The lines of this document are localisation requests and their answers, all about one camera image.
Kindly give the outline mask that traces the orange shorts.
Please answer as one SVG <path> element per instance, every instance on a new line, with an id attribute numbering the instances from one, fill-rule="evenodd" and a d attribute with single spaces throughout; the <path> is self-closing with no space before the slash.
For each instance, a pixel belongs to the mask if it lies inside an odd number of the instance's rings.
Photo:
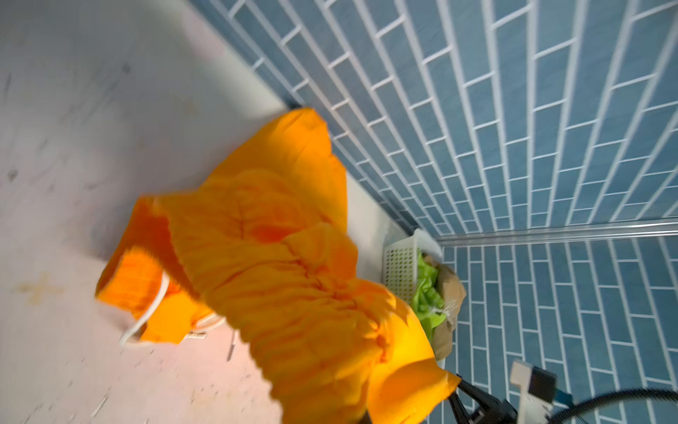
<path id="1" fill-rule="evenodd" d="M 346 171 L 311 109 L 265 125 L 197 189 L 138 199 L 95 290 L 147 343 L 222 316 L 285 423 L 420 423 L 458 376 L 410 306 L 357 275 Z"/>

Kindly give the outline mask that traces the aluminium corner post right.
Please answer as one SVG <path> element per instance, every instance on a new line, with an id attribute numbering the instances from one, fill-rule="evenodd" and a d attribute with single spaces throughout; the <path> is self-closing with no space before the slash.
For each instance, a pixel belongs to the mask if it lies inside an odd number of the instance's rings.
<path id="1" fill-rule="evenodd" d="M 615 240 L 616 238 L 671 237 L 676 235 L 676 219 L 658 219 L 638 222 L 574 225 L 563 228 L 452 235 L 439 238 L 438 243 L 442 247 L 482 247 Z"/>

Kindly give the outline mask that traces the white plastic laundry basket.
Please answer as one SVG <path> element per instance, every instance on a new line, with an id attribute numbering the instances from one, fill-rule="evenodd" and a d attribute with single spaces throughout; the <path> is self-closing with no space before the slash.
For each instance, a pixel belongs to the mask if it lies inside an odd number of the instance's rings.
<path id="1" fill-rule="evenodd" d="M 418 286 L 420 254 L 428 254 L 438 263 L 443 260 L 442 247 L 420 229 L 416 229 L 411 237 L 388 245 L 383 252 L 382 283 L 408 304 L 411 304 Z"/>

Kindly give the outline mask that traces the tan brown shorts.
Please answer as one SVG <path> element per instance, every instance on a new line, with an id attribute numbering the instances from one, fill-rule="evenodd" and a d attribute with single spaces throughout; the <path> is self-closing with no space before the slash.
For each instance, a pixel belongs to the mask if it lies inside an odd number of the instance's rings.
<path id="1" fill-rule="evenodd" d="M 434 325 L 431 345 L 436 360 L 444 360 L 452 353 L 453 334 L 467 293 L 454 270 L 438 263 L 432 256 L 427 256 L 426 261 L 438 271 L 434 288 L 443 301 L 437 312 L 442 315 L 443 321 Z"/>

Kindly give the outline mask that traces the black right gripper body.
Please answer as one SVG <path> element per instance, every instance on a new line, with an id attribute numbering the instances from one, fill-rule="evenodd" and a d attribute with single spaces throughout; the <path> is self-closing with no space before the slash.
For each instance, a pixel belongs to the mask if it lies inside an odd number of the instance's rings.
<path id="1" fill-rule="evenodd" d="M 478 404 L 472 413 L 463 405 L 459 392 Z M 448 402 L 458 424 L 517 424 L 517 410 L 508 400 L 499 400 L 464 380 L 448 397 Z"/>

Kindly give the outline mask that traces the neon green shorts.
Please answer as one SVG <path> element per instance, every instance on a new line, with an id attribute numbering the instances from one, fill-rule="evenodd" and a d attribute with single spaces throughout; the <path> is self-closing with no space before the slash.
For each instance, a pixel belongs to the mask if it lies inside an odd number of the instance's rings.
<path id="1" fill-rule="evenodd" d="M 417 277 L 417 287 L 411 301 L 411 308 L 420 320 L 428 341 L 432 342 L 434 330 L 447 320 L 447 315 L 443 311 L 445 307 L 443 297 L 435 287 L 439 270 L 427 262 L 427 258 L 421 251 L 418 251 Z"/>

